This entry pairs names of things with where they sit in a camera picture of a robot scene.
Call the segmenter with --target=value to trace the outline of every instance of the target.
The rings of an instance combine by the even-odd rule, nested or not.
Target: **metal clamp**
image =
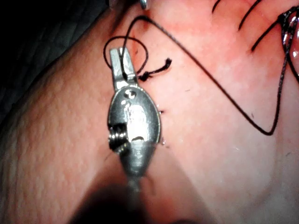
[[[126,175],[139,180],[160,141],[161,122],[157,107],[137,83],[130,55],[125,48],[110,50],[115,94],[108,113],[109,147],[121,159]]]

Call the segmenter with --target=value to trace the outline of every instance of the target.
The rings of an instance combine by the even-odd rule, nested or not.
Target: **skin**
[[[253,2],[223,0],[211,15],[211,0],[153,0],[147,14],[269,130],[284,58],[280,27],[254,53],[249,49],[280,13],[298,2],[262,1],[237,32]],[[139,4],[133,5],[112,30],[117,10],[105,12],[12,111],[0,141],[8,223],[67,223],[94,192],[126,184],[118,157],[108,147],[107,113],[114,90],[102,50],[142,13]],[[167,71],[140,83],[165,111],[165,145],[157,146],[148,179],[142,180],[150,219],[298,223],[299,85],[289,66],[277,129],[264,136],[160,31],[138,22],[131,36],[149,50],[144,71],[172,59]],[[292,49],[298,51],[298,37],[294,43]],[[121,44],[114,41],[108,48]],[[128,49],[138,70],[144,51],[134,42]],[[292,59],[298,67],[298,58]]]

